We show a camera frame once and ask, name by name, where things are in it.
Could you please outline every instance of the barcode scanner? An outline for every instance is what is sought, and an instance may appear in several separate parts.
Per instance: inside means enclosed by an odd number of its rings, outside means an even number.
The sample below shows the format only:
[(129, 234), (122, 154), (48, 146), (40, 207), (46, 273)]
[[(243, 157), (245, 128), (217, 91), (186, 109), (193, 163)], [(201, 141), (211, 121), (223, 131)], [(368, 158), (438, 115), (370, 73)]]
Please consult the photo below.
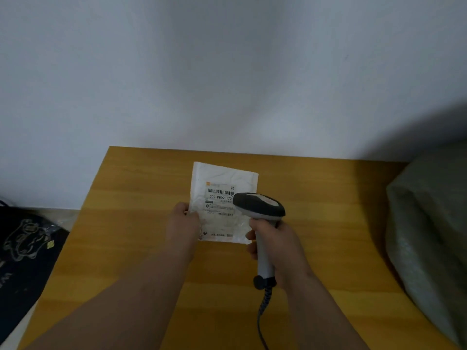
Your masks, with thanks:
[[(255, 219), (268, 221), (274, 227), (285, 216), (284, 206), (276, 199), (261, 194), (237, 193), (233, 196), (233, 204), (243, 214)], [(256, 234), (256, 246), (258, 248), (258, 275), (254, 277), (253, 284), (258, 290), (264, 289), (264, 298), (258, 311), (258, 333), (265, 349), (268, 349), (260, 330), (260, 317), (269, 304), (272, 296), (272, 288), (276, 286), (274, 266), (270, 263), (263, 240), (259, 233)]]

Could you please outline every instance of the hand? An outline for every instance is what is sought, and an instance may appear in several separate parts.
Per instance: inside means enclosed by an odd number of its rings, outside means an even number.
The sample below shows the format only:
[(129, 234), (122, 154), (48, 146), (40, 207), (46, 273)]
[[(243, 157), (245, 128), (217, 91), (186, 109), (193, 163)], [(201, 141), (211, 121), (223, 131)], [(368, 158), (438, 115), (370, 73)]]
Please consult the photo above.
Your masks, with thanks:
[[(277, 228), (274, 228), (265, 220), (252, 218), (250, 219), (250, 227), (253, 230), (249, 231), (246, 237), (249, 240), (254, 240), (256, 234), (260, 233), (269, 261), (276, 268), (277, 284), (286, 292), (302, 278), (313, 275), (300, 239), (287, 223), (281, 221)], [(247, 246), (247, 251), (253, 259), (258, 259), (256, 241)]]
[(189, 214), (187, 211), (188, 203), (179, 202), (175, 205), (167, 221), (165, 241), (171, 252), (181, 253), (191, 260), (201, 224), (197, 212)]

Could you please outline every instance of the gray sack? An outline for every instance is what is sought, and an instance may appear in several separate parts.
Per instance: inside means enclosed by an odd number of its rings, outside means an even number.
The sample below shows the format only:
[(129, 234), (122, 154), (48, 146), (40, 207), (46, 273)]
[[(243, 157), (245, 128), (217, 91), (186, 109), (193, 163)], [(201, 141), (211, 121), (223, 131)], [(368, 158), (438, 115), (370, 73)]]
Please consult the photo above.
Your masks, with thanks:
[(467, 349), (467, 142), (416, 159), (387, 192), (392, 264), (425, 316)]

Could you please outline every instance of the yellow wooden tabletop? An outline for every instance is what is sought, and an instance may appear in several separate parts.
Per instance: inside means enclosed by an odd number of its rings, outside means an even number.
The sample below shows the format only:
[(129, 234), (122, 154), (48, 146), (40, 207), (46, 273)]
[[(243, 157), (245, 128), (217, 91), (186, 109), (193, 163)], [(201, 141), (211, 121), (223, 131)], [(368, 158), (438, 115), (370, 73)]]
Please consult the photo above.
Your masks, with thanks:
[[(382, 257), (385, 187), (405, 164), (125, 147), (109, 148), (21, 346), (160, 246), (167, 214), (190, 200), (194, 161), (259, 173), (258, 192), (284, 205), (314, 272), (372, 349), (455, 348)], [(245, 245), (199, 242), (162, 349), (261, 349), (255, 275)], [(296, 348), (279, 288), (261, 329), (272, 350)]]

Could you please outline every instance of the white wall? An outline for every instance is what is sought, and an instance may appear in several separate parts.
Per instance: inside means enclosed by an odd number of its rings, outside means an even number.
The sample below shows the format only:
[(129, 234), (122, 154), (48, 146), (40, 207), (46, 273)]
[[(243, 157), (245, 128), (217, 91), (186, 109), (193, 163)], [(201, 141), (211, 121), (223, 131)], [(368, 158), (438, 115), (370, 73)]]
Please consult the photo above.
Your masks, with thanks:
[(466, 11), (0, 0), (0, 195), (78, 208), (109, 145), (410, 159), (467, 128)]

